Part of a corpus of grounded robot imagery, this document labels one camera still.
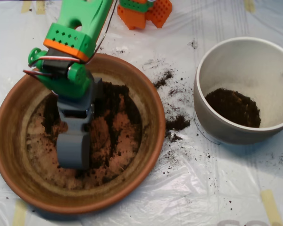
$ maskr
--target gray gripper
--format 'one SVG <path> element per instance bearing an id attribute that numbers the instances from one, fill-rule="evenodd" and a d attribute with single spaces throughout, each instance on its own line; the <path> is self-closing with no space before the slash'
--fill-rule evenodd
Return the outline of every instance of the gray gripper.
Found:
<path id="1" fill-rule="evenodd" d="M 67 123 L 68 130 L 59 134 L 57 155 L 59 165 L 63 168 L 85 170 L 89 168 L 90 134 L 84 125 L 93 119 L 94 101 L 103 97 L 102 79 L 95 78 L 80 100 L 58 97 L 58 112 L 62 121 Z"/>

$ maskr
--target white pot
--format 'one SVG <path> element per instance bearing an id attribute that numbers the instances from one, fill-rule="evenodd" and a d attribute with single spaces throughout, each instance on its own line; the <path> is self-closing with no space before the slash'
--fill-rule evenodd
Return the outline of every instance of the white pot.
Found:
<path id="1" fill-rule="evenodd" d="M 260 109 L 260 128 L 233 123 L 213 110 L 205 96 L 218 88 L 253 99 Z M 217 44 L 197 69 L 194 103 L 203 128 L 221 142 L 252 144 L 278 133 L 283 129 L 283 48 L 251 37 Z"/>

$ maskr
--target green 3d-printed part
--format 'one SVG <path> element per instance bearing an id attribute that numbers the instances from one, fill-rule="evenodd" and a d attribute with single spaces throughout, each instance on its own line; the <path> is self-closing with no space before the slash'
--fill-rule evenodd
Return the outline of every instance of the green 3d-printed part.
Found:
<path id="1" fill-rule="evenodd" d="M 84 85 L 89 80 L 86 75 L 85 66 L 78 63 L 71 65 L 67 78 L 77 85 Z"/>
<path id="2" fill-rule="evenodd" d="M 75 84 L 67 78 L 51 79 L 41 75 L 37 75 L 37 77 L 49 90 L 70 99 L 79 99 L 84 96 L 91 82 L 89 78 L 85 78 L 82 84 Z"/>
<path id="3" fill-rule="evenodd" d="M 65 46 L 78 49 L 87 57 L 90 57 L 93 54 L 96 47 L 96 43 L 92 42 L 89 35 L 56 23 L 51 24 L 46 38 L 57 41 Z"/>
<path id="4" fill-rule="evenodd" d="M 150 7 L 153 6 L 153 1 L 147 1 L 147 3 L 138 3 L 132 0 L 119 0 L 119 4 L 124 7 L 128 8 L 140 13 L 146 13 Z"/>
<path id="5" fill-rule="evenodd" d="M 39 48 L 33 48 L 32 51 L 30 51 L 29 55 L 28 55 L 28 63 L 30 64 L 31 62 L 33 62 L 34 60 L 45 56 L 47 54 L 47 51 L 41 51 Z M 39 60 L 36 63 L 36 67 L 41 70 L 42 69 L 42 64 L 43 61 Z"/>
<path id="6" fill-rule="evenodd" d="M 47 37 L 90 57 L 106 21 L 113 0 L 63 0 L 60 17 Z"/>

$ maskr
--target plastic sheet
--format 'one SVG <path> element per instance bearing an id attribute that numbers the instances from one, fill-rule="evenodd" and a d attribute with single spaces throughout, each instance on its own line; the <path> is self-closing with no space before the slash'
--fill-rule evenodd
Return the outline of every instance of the plastic sheet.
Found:
<path id="1" fill-rule="evenodd" d="M 192 95 L 197 65 L 216 43 L 254 36 L 283 47 L 283 0 L 174 0 L 172 4 L 161 30 L 149 22 L 144 31 L 130 31 L 115 14 L 100 51 L 133 64 L 152 82 L 172 71 L 173 78 L 158 92 L 167 119 L 183 114 L 191 120 L 190 127 L 176 132 L 182 140 L 171 143 L 167 138 L 150 175 L 114 206 L 58 216 L 26 205 L 18 214 L 22 225 L 265 226 L 270 222 L 260 192 L 268 189 L 283 221 L 283 131 L 257 145 L 216 145 L 202 135 L 208 137 L 197 118 L 194 123 Z M 45 1 L 44 11 L 34 1 L 31 11 L 24 12 L 23 5 L 23 1 L 0 1 L 0 105 L 27 69 L 29 51 L 45 49 L 43 40 L 59 16 L 61 2 Z M 0 226 L 19 225 L 14 224 L 18 210 L 19 198 L 0 175 Z"/>

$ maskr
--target yellow tape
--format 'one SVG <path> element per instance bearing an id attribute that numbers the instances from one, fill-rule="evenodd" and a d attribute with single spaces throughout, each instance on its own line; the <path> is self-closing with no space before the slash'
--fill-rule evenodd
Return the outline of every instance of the yellow tape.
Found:
<path id="1" fill-rule="evenodd" d="M 45 1 L 36 1 L 37 6 L 37 15 L 44 15 L 45 14 Z"/>
<path id="2" fill-rule="evenodd" d="M 261 192 L 262 201 L 271 226 L 283 226 L 281 215 L 278 211 L 275 199 L 271 190 Z"/>
<path id="3" fill-rule="evenodd" d="M 254 13 L 255 12 L 255 4 L 253 0 L 244 0 L 245 10 Z"/>
<path id="4" fill-rule="evenodd" d="M 26 212 L 27 212 L 26 203 L 21 199 L 17 200 L 13 226 L 24 226 L 25 225 Z"/>
<path id="5" fill-rule="evenodd" d="M 21 8 L 21 13 L 26 13 L 29 11 L 32 1 L 23 1 L 23 5 Z"/>

